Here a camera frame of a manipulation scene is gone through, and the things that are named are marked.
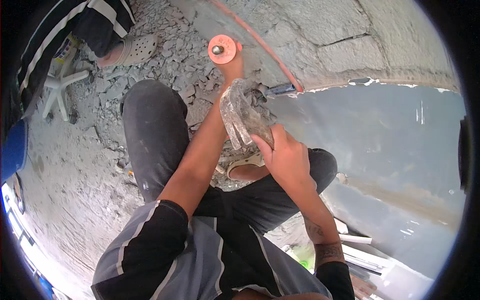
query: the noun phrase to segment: orange pipe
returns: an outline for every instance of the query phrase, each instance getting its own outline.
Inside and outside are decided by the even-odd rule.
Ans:
[[[230,16],[235,22],[237,22],[240,26],[242,26],[253,38],[267,51],[268,54],[275,60],[278,66],[282,69],[283,73],[287,76],[293,86],[297,89],[297,92],[303,93],[303,88],[301,87],[300,83],[297,79],[293,76],[287,66],[280,60],[280,58],[273,52],[273,50],[265,43],[264,39],[262,39],[258,33],[256,33],[250,25],[245,23],[240,17],[238,17],[233,11],[231,11],[225,4],[220,2],[219,0],[208,0],[211,4],[215,5],[218,9],[220,9],[223,13]]]

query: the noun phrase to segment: white chair base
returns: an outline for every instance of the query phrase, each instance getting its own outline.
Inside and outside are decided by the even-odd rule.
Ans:
[[[60,70],[60,75],[58,78],[55,78],[50,75],[47,76],[47,79],[45,80],[45,86],[53,88],[53,91],[50,93],[50,96],[48,97],[48,100],[47,100],[47,104],[45,105],[45,109],[43,110],[43,114],[42,114],[43,118],[47,117],[48,113],[52,108],[53,103],[55,102],[55,100],[57,100],[60,106],[60,112],[63,117],[63,120],[66,122],[70,120],[70,115],[67,112],[67,106],[65,103],[65,89],[70,84],[76,81],[82,80],[88,77],[88,75],[90,74],[89,71],[85,70],[78,73],[74,73],[72,75],[65,76],[65,73],[70,67],[76,52],[77,52],[77,49],[73,48],[71,53],[65,59],[65,62],[63,63],[63,66]]]

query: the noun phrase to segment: knee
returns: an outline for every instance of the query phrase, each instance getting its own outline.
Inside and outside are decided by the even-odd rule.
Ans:
[[[335,178],[337,164],[335,156],[323,149],[309,149],[310,175],[321,193]]]
[[[158,80],[145,79],[135,83],[123,96],[123,107],[131,109],[134,107],[156,107],[159,106],[180,106],[183,100],[180,95],[170,87]]]
[[[145,79],[135,83],[123,96],[124,105],[130,105],[134,103],[136,105],[142,101],[148,101],[151,98],[158,98],[162,95],[162,92],[166,92],[170,88],[160,81]]]

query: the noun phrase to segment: hand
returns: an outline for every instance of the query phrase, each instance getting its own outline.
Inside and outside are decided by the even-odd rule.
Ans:
[[[243,55],[238,49],[237,41],[234,42],[235,47],[237,48],[235,57],[227,63],[214,64],[222,73],[226,86],[229,86],[234,79],[243,79]]]
[[[315,181],[310,176],[307,146],[297,142],[282,124],[270,128],[275,150],[256,134],[252,134],[252,140],[264,155],[265,166],[275,181],[291,198],[297,192],[315,191]]]

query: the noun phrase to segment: gray t-shirt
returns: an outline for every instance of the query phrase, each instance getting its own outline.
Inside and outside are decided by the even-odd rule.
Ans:
[[[348,268],[334,269],[353,298]],[[168,200],[134,211],[101,256],[92,285],[97,299],[231,299],[244,288],[272,298],[305,292],[332,298],[318,276],[248,224],[204,216],[189,222]]]

